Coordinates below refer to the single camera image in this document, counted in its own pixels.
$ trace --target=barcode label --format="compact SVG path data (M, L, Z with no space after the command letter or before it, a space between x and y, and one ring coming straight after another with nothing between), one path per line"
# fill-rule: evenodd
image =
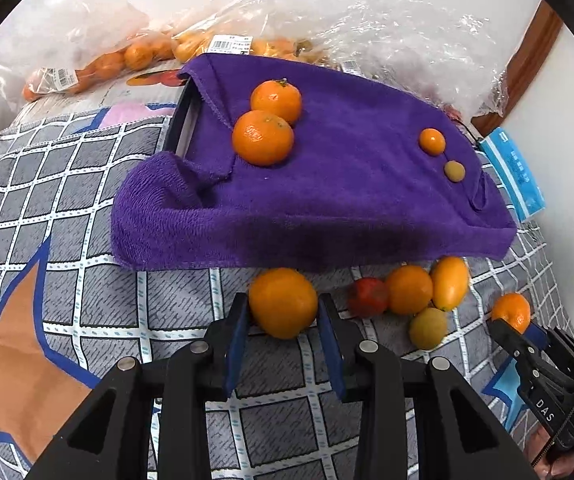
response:
M347 74L365 77L365 75L362 73L362 70L360 70L358 63L356 63L353 59L350 59L349 61L341 61L340 68L342 68L342 71Z
M51 79L52 88L56 92L62 92L78 84L76 71L68 68L47 68L45 78Z
M207 52L214 54L249 54L251 50L251 36L229 36L227 34L216 34Z

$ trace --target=red fruit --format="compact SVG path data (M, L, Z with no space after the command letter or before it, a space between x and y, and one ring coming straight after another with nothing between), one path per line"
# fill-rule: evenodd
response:
M387 285L377 278L356 280L350 287L348 296L349 310L358 317L382 314L389 304Z

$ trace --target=gray plaid tablecloth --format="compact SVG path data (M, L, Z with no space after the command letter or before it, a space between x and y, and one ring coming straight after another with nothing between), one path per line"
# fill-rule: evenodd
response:
M201 338L260 269L130 272L116 265L110 247L113 197L127 172L161 149L169 118L78 133L93 125L97 113L47 118L0 133L0 299L51 235L42 328L52 350L101 377L122 356L148 362ZM483 153L478 156L513 209L492 165ZM404 319L385 315L355 322L366 337L407 359L449 358L480 391L506 358L484 324L499 295L518 290L534 307L535 321L570 330L545 247L539 226L531 221L520 226L502 262L468 258L470 291L449 315L448 336L431 352L413 348ZM420 262L427 268L431 263ZM361 276L385 276L397 265L307 277L318 292L331 292L341 315L349 317L346 287ZM252 331L239 384L228 402L206 406L214 478L353 478L360 406L341 404L331 391L315 327L290 341ZM503 403L484 400L503 420ZM416 478L410 399L407 408L408 472ZM534 422L532 415L518 421L513 435L519 444ZM150 479L156 478L157 448L156 414ZM1 479L20 479L29 467L16 446L0 442Z

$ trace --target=box covered by towel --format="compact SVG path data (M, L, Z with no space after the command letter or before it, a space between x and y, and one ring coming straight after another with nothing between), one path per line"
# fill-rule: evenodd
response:
M446 254L502 259L516 225L467 139L404 92L297 62L205 54L186 65L204 100L185 158L163 152L129 173L112 211L116 259L137 270L321 270ZM231 131L254 88L286 78L302 94L289 158L237 157ZM418 145L436 128L447 147ZM447 160L466 169L444 174Z

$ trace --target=silver bolt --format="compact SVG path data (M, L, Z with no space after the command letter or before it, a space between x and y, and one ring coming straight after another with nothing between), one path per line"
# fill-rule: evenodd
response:
M206 341L194 341L190 346L194 354L204 354L209 349L209 344Z
M133 357L123 357L118 361L118 370L126 372L127 370L131 370L135 365L136 360Z
M443 372L445 370L449 370L451 363L449 362L448 359L445 359L444 357L435 357L432 359L432 366L436 368L436 370L440 370L441 372Z
M374 352L378 351L378 343L372 341L371 339L365 339L364 341L360 342L358 348L365 352L365 354L373 354Z

